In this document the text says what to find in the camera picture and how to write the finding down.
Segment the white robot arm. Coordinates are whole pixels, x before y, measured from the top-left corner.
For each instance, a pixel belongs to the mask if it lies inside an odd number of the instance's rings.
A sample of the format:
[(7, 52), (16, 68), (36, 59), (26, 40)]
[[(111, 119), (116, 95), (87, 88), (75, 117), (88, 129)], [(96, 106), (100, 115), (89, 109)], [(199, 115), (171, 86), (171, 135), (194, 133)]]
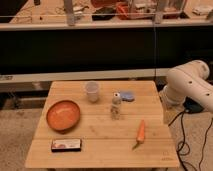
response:
[(164, 103), (179, 106), (187, 97), (213, 113), (213, 85), (206, 79), (210, 74), (208, 65), (202, 60), (193, 60), (168, 70), (167, 84), (162, 90)]

